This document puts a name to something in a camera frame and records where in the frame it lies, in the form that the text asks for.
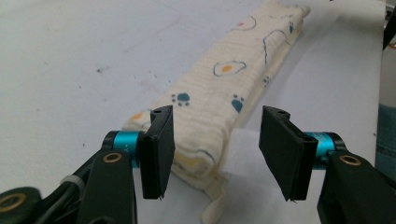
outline cloth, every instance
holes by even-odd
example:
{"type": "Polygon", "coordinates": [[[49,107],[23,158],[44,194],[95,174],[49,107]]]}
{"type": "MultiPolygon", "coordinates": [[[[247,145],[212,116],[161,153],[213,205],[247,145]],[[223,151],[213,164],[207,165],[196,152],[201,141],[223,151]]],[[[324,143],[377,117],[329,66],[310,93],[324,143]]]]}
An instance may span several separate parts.
{"type": "Polygon", "coordinates": [[[176,153],[172,171],[212,203],[201,215],[216,223],[225,202],[219,165],[234,127],[243,126],[301,32],[308,7],[265,1],[209,49],[191,70],[123,130],[146,130],[149,111],[174,105],[176,153]]]}

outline gray surface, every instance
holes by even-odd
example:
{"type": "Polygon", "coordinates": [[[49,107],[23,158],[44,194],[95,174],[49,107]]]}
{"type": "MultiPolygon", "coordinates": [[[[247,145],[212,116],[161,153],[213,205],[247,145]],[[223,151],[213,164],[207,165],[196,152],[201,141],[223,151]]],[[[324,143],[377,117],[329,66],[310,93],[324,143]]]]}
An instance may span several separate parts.
{"type": "MultiPolygon", "coordinates": [[[[384,3],[289,3],[311,6],[311,15],[259,105],[289,111],[304,131],[337,132],[352,152],[374,161],[384,3]]],[[[29,185],[48,195],[108,131],[146,108],[260,4],[6,2],[0,9],[0,191],[29,185]]],[[[260,118],[259,106],[247,128],[258,131],[260,118]]],[[[314,173],[308,202],[292,204],[292,212],[281,209],[278,189],[233,178],[222,223],[316,222],[322,175],[314,173]]],[[[199,223],[208,202],[174,176],[161,202],[139,197],[138,174],[135,184],[141,223],[199,223]]]]}

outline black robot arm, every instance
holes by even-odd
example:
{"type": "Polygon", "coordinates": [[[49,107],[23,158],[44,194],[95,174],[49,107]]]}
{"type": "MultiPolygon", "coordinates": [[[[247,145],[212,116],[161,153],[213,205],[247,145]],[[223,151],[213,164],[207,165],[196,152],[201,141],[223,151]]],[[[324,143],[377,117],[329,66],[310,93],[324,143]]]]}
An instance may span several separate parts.
{"type": "Polygon", "coordinates": [[[101,149],[47,198],[30,187],[0,194],[0,223],[135,224],[133,167],[140,168],[143,197],[163,198],[174,152],[169,105],[151,112],[146,133],[108,133],[101,149]]]}
{"type": "Polygon", "coordinates": [[[396,223],[394,183],[349,152],[336,133],[303,133],[288,112],[264,106],[260,150],[286,200],[305,200],[312,169],[326,170],[321,223],[396,223]]]}

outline brass screw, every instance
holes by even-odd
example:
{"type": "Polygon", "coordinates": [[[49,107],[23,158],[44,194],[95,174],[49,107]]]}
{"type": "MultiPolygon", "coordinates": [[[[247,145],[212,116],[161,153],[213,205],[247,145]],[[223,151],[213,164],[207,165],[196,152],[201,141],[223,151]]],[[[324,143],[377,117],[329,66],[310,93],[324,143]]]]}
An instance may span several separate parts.
{"type": "Polygon", "coordinates": [[[340,160],[349,165],[356,165],[356,166],[361,165],[360,160],[348,155],[340,156],[340,160]]]}
{"type": "Polygon", "coordinates": [[[11,211],[26,200],[26,194],[13,193],[0,199],[0,213],[11,211]]]}
{"type": "Polygon", "coordinates": [[[119,161],[122,158],[122,155],[118,152],[113,152],[113,153],[109,153],[107,155],[105,155],[103,157],[103,161],[105,163],[113,163],[116,161],[119,161]]]}

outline fried egg print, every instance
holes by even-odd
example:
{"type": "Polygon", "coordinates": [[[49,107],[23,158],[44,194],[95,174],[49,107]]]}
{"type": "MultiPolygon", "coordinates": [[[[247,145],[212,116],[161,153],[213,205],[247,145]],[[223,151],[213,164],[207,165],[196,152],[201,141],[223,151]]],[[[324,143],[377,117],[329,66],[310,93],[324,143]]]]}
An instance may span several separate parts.
{"type": "Polygon", "coordinates": [[[254,29],[254,27],[256,27],[256,19],[254,19],[254,17],[252,16],[249,16],[246,17],[244,20],[240,21],[234,29],[240,31],[248,31],[254,29]]]}
{"type": "Polygon", "coordinates": [[[216,63],[213,68],[213,75],[216,77],[235,75],[245,68],[247,68],[247,65],[243,62],[230,61],[227,63],[216,63]]]}

